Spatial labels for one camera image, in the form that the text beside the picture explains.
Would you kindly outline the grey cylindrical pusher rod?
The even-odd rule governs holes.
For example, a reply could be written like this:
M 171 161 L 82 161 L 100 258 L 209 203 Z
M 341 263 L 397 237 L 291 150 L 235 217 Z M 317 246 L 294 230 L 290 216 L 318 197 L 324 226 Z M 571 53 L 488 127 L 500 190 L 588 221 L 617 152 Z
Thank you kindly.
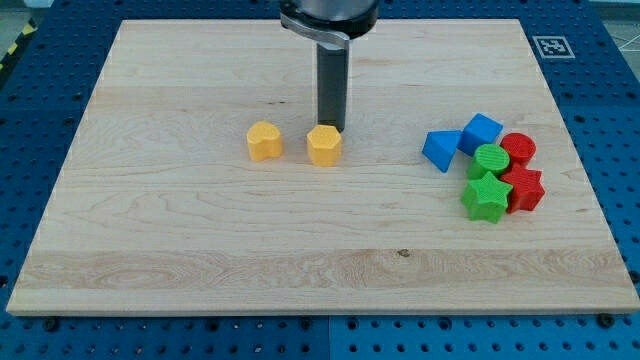
M 317 123 L 345 128 L 348 87 L 348 50 L 318 43 Z

